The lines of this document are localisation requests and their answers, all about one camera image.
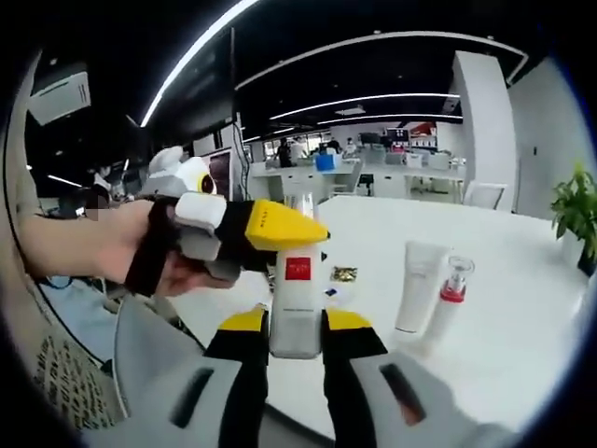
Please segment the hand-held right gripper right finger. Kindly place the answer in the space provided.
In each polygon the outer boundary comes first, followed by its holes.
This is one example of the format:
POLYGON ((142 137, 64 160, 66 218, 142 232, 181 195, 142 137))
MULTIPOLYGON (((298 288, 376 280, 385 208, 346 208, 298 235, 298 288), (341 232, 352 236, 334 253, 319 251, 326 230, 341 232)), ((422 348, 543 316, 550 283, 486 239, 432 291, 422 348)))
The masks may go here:
POLYGON ((322 314, 324 393, 338 447, 511 447, 515 436, 460 410, 450 388, 390 352, 355 312, 322 314))

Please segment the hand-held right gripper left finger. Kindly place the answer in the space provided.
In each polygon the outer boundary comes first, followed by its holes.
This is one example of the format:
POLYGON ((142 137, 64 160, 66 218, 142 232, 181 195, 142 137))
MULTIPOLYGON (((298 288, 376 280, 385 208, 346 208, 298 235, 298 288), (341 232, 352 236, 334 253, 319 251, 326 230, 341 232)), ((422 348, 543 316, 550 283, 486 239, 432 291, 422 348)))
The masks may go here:
POLYGON ((121 305, 113 375, 125 417, 101 430, 101 446, 223 446, 225 410, 241 367, 204 355, 145 305, 121 305))

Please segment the person's left hand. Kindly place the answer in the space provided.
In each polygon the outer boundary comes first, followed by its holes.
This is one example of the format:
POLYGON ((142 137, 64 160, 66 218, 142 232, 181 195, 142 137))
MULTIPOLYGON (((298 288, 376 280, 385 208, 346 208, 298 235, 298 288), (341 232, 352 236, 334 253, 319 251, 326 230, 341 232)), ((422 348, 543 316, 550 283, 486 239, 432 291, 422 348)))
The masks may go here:
MULTIPOLYGON (((79 223, 90 225, 90 229, 83 233, 72 275, 103 277, 122 284, 148 231, 152 206, 149 201, 135 201, 117 209, 103 210, 95 221, 81 219, 79 223)), ((230 280, 215 279, 201 272, 173 251, 167 255, 162 272, 151 277, 158 281, 157 293, 166 297, 179 296, 199 287, 229 289, 234 286, 230 280)))

